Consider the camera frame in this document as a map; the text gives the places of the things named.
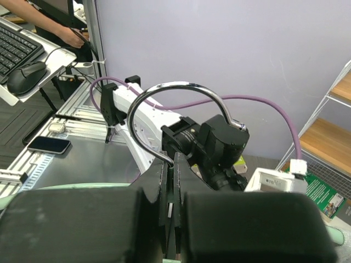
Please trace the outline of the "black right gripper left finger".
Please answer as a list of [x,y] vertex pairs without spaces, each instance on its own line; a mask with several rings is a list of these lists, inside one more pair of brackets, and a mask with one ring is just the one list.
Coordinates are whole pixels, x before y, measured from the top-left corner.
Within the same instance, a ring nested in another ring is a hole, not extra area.
[[18,193],[1,215],[1,262],[161,262],[167,164],[129,186]]

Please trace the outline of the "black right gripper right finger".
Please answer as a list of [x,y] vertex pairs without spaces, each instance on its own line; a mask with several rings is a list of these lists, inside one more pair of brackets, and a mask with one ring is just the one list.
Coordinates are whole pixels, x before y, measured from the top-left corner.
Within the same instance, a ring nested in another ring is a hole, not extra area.
[[287,192],[215,191],[174,156],[182,262],[336,262],[315,203]]

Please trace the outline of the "mint green clothes hanger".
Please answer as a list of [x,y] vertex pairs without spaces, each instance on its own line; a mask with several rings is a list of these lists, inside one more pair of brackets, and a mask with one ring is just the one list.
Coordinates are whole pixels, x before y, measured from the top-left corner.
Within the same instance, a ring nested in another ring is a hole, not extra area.
[[[137,96],[140,95],[140,93],[143,90],[141,89],[139,84],[133,84],[131,81],[129,81],[129,83],[126,83],[121,80],[118,80],[117,78],[109,77],[108,79],[120,84],[120,90],[117,92],[113,92],[113,97],[114,97],[113,103],[112,103],[113,107],[115,109],[122,110],[123,112],[127,112],[130,105],[137,98]],[[219,101],[222,102],[223,100],[226,100],[226,99],[245,99],[245,100],[259,101],[276,109],[278,113],[282,115],[283,119],[288,125],[288,128],[290,129],[290,133],[293,138],[293,144],[294,144],[296,153],[298,154],[298,158],[299,159],[302,158],[302,150],[301,150],[301,145],[299,142],[297,130],[294,127],[290,117],[280,106],[278,106],[277,104],[275,104],[270,100],[254,97],[254,96],[247,96],[247,95],[222,96],[221,98],[217,98],[215,102],[219,102]],[[190,104],[166,107],[166,106],[162,106],[154,99],[146,98],[144,102],[142,102],[142,104],[138,106],[135,112],[134,118],[137,119],[138,122],[143,123],[144,126],[148,127],[151,130],[152,134],[155,137],[156,144],[160,146],[161,133],[162,133],[161,127],[163,125],[170,126],[180,121],[180,114],[175,113],[174,110],[192,107],[199,104],[208,103],[211,101],[212,101],[212,98],[209,98],[203,101],[192,102]],[[138,161],[138,164],[141,166],[142,171],[145,171],[149,167],[149,165],[146,164],[146,161],[151,160],[151,156],[149,156],[144,150],[142,150],[135,143],[126,125],[112,124],[111,126],[114,130],[117,130],[117,128],[121,128],[123,131],[127,133],[126,141],[129,143],[129,149],[136,154],[136,159]],[[98,188],[98,187],[101,188],[101,187],[112,187],[112,186],[126,186],[126,183],[89,182],[89,183],[80,183],[80,184],[63,184],[63,185],[58,185],[56,188],[73,189],[73,188]],[[332,240],[337,244],[336,251],[339,257],[338,261],[350,262],[350,232],[338,226],[327,225],[326,228]]]

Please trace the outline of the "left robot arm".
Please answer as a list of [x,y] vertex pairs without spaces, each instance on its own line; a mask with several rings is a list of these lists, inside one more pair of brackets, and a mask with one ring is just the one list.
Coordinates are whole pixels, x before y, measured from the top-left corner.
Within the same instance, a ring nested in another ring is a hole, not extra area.
[[[171,89],[193,90],[208,96],[221,110],[202,124],[189,117],[177,116],[172,107],[151,103],[153,94]],[[249,140],[246,126],[231,118],[222,98],[208,88],[189,82],[169,82],[158,84],[137,95],[142,110],[143,122],[151,120],[151,130],[161,134],[162,149],[169,157],[177,152],[186,156],[190,165],[196,164],[203,180],[214,190],[243,191],[247,179],[234,168]]]

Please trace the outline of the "person's hand in background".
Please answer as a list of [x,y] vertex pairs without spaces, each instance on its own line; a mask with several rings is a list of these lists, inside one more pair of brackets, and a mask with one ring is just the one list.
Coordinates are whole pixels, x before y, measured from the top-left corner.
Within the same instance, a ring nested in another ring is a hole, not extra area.
[[81,48],[84,45],[84,36],[75,29],[59,26],[55,30],[55,34],[66,44],[74,48]]

